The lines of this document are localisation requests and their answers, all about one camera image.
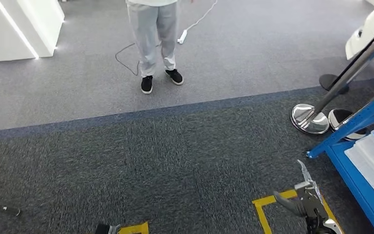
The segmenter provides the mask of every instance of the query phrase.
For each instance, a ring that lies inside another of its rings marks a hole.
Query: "white power strip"
[[[202,19],[204,19],[206,16],[207,16],[207,14],[211,11],[211,10],[213,10],[213,7],[217,4],[219,2],[219,0],[215,0],[214,1],[214,3],[213,3],[213,5],[210,7],[210,9],[203,15],[203,17],[201,17],[197,22],[195,22],[194,24],[192,24],[190,27],[188,27],[187,29],[185,29],[184,31],[183,31],[183,33],[181,34],[181,37],[179,38],[179,39],[177,39],[177,43],[179,43],[179,44],[183,44],[184,43],[184,40],[186,39],[186,37],[187,37],[187,32],[192,28],[192,27],[194,27],[194,26],[196,26]]]

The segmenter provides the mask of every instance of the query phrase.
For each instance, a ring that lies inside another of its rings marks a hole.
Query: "person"
[[[176,85],[184,83],[176,69],[174,49],[177,41],[177,0],[127,0],[130,24],[141,56],[141,90],[152,92],[152,77],[156,68],[155,32],[161,41],[166,74]]]

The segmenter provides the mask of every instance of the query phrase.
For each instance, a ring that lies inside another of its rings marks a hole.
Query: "white robot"
[[[358,28],[346,43],[346,58],[351,59],[374,38],[374,11],[368,15],[365,24]]]

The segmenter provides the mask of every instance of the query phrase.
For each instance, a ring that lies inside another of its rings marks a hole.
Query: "black round base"
[[[332,74],[324,74],[319,78],[319,83],[325,90],[329,91],[333,86],[333,82],[337,79],[338,76]],[[342,90],[339,91],[339,94],[345,94],[349,91],[349,86],[345,86]]]

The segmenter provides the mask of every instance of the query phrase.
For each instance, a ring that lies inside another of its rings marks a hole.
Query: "chrome stand base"
[[[293,107],[290,116],[293,125],[304,133],[320,135],[329,130],[329,121],[326,115],[320,112],[313,120],[306,122],[315,107],[308,104],[298,104]]]
[[[338,130],[339,125],[347,118],[349,118],[353,112],[344,110],[344,109],[333,109],[329,112],[328,119],[332,131]],[[355,133],[347,135],[345,140],[359,140],[362,137],[366,136],[367,129],[364,128]]]

